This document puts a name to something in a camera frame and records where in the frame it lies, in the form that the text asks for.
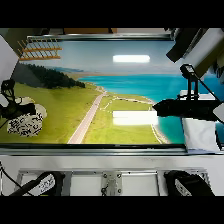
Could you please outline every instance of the turquoise water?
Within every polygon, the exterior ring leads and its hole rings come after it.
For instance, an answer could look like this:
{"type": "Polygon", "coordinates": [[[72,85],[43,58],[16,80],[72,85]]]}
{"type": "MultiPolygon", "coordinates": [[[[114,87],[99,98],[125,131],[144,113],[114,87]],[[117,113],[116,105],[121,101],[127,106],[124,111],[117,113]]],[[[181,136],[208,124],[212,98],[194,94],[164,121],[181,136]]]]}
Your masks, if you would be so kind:
{"type": "MultiPolygon", "coordinates": [[[[176,98],[180,90],[187,89],[187,80],[181,75],[88,76],[79,80],[103,86],[108,92],[141,95],[155,102],[176,98]]],[[[224,85],[220,85],[215,76],[208,76],[205,83],[220,99],[224,100],[224,85]]],[[[199,91],[208,93],[201,85],[199,91]]],[[[180,118],[160,117],[159,127],[172,143],[184,143],[180,118]]],[[[224,125],[217,124],[217,131],[221,141],[224,142],[224,125]]]]}

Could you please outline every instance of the metal bracket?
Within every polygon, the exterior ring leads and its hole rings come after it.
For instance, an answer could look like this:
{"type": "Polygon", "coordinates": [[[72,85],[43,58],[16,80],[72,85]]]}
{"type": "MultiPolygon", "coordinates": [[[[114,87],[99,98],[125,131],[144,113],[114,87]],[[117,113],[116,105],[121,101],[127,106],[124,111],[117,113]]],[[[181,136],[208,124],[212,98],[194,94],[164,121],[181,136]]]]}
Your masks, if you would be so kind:
{"type": "Polygon", "coordinates": [[[122,173],[103,172],[101,182],[102,196],[119,196],[122,193],[122,173]]]}

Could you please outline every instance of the sky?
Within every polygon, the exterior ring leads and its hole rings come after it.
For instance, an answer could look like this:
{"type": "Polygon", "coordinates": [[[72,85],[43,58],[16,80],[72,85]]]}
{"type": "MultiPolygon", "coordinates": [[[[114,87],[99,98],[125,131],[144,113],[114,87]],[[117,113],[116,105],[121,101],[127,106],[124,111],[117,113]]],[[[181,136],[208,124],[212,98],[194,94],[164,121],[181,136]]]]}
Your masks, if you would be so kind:
{"type": "Polygon", "coordinates": [[[181,59],[173,63],[166,53],[173,41],[64,41],[61,59],[25,62],[107,74],[181,74],[181,59]],[[115,63],[114,55],[149,55],[149,63],[115,63]]]}

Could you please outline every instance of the mountain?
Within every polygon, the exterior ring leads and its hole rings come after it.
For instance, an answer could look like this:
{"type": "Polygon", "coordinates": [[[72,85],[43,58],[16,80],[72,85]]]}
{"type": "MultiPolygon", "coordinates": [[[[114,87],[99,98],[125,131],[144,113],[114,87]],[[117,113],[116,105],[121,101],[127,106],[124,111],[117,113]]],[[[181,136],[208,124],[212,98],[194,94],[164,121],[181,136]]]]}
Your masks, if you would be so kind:
{"type": "Polygon", "coordinates": [[[44,66],[45,68],[54,69],[58,72],[68,72],[68,73],[74,73],[74,72],[85,72],[81,69],[76,68],[63,68],[63,67],[53,67],[53,66],[44,66]]]}

